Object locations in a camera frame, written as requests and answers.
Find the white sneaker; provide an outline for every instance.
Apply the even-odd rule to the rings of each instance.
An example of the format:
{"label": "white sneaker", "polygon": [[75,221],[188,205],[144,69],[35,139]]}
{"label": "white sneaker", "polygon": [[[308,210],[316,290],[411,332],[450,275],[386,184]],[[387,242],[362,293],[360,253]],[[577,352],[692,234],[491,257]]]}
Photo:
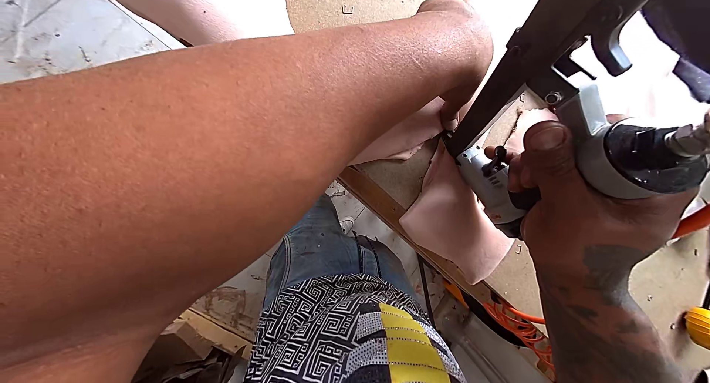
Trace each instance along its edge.
{"label": "white sneaker", "polygon": [[344,234],[350,233],[350,231],[353,229],[354,224],[355,219],[352,216],[345,216],[343,219],[340,220],[340,227],[343,230]]}

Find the tattooed arm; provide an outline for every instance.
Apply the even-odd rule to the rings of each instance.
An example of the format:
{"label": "tattooed arm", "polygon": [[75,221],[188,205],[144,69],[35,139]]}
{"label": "tattooed arm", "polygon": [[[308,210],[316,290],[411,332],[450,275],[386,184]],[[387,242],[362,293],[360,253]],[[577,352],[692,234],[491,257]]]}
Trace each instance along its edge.
{"label": "tattooed arm", "polygon": [[633,266],[669,240],[695,192],[618,200],[588,188],[571,133],[542,122],[510,160],[510,189],[539,187],[523,223],[557,381],[679,382],[657,331],[628,292]]}
{"label": "tattooed arm", "polygon": [[679,369],[628,292],[630,268],[594,264],[626,253],[624,262],[642,251],[600,245],[583,252],[589,261],[583,279],[538,275],[558,382],[679,382]]}

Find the fingernail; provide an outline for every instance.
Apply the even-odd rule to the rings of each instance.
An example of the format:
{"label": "fingernail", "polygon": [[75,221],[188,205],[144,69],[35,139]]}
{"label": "fingernail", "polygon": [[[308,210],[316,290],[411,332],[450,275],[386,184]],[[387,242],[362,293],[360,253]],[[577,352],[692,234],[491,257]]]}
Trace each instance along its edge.
{"label": "fingernail", "polygon": [[552,150],[564,142],[564,129],[561,126],[550,126],[537,132],[530,138],[531,150]]}
{"label": "fingernail", "polygon": [[444,129],[446,129],[447,131],[453,131],[457,128],[457,126],[459,126],[459,120],[457,118],[454,118],[450,121],[446,121],[446,123],[444,124]]}

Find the forearm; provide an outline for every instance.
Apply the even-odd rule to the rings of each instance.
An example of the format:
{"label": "forearm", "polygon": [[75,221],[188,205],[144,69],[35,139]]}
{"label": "forearm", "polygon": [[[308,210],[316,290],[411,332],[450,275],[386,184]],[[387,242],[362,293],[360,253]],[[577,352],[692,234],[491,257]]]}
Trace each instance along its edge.
{"label": "forearm", "polygon": [[595,264],[600,251],[634,257],[622,246],[590,246],[584,250],[586,275],[560,278],[538,272],[540,296],[552,342],[557,381],[680,382],[681,375],[665,353],[648,316],[628,292],[630,265]]}
{"label": "forearm", "polygon": [[370,141],[461,75],[482,77],[488,49],[462,40],[418,15],[0,87],[0,367],[35,343],[137,321],[159,332],[276,242]]}

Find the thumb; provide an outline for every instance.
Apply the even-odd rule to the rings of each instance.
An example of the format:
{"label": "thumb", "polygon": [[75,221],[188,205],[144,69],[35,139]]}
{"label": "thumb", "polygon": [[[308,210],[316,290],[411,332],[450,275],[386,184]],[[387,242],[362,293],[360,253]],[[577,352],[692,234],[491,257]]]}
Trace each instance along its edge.
{"label": "thumb", "polygon": [[542,198],[566,201],[581,194],[586,184],[574,163],[572,132],[557,121],[533,125],[523,138],[521,161],[540,188]]}

